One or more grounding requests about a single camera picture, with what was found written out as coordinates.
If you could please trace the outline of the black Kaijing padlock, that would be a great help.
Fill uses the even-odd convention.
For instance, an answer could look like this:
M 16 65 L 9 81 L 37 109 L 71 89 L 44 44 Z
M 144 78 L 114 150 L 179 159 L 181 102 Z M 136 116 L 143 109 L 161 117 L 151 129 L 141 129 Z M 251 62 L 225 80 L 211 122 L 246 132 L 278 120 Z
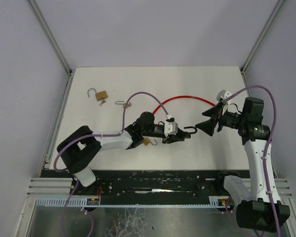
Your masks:
M 181 132 L 181 137 L 185 139 L 190 139 L 192 135 L 197 133 L 197 128 L 195 126 L 186 126 Z

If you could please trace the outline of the red cable lock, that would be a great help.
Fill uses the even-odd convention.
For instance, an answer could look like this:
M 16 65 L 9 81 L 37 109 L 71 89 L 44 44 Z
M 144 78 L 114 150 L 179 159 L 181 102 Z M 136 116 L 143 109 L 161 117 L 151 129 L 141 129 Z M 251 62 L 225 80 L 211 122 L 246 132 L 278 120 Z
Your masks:
M 167 103 L 170 103 L 172 101 L 178 101 L 178 100 L 195 100 L 195 101 L 201 101 L 207 105 L 210 105 L 210 106 L 215 106 L 215 103 L 209 101 L 209 100 L 206 100 L 204 98 L 201 98 L 201 97 L 197 97 L 197 96 L 191 96 L 191 95 L 180 95 L 180 96 L 174 96 L 174 97 L 171 97 L 169 99 L 166 99 L 162 102 L 162 105 L 165 105 Z

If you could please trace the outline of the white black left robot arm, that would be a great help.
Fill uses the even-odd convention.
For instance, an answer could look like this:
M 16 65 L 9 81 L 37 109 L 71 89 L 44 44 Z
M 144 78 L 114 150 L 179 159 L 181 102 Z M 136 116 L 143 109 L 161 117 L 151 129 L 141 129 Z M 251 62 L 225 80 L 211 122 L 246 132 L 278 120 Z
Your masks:
M 77 178 L 82 186 L 88 187 L 96 181 L 89 164 L 99 152 L 134 149 L 143 144 L 146 137 L 161 138 L 163 144 L 191 138 L 189 132 L 178 128 L 172 117 L 160 124 L 154 123 L 154 120 L 153 113 L 143 112 L 121 134 L 95 134 L 84 125 L 58 145 L 57 158 L 63 161 L 69 174 Z

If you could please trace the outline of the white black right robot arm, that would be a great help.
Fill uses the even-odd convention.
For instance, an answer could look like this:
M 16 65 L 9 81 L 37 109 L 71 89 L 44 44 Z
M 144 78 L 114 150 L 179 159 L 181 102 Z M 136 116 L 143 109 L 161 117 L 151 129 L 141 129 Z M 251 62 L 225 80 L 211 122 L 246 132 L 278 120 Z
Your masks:
M 207 121 L 196 124 L 196 128 L 213 136 L 214 132 L 229 127 L 236 129 L 242 139 L 250 172 L 250 187 L 233 173 L 223 174 L 223 187 L 233 199 L 238 227 L 277 233 L 290 217 L 290 208 L 282 204 L 276 189 L 270 160 L 271 130 L 262 124 L 264 102 L 255 97 L 245 99 L 241 112 L 229 112 L 229 103 L 223 97 L 218 103 L 203 112 Z

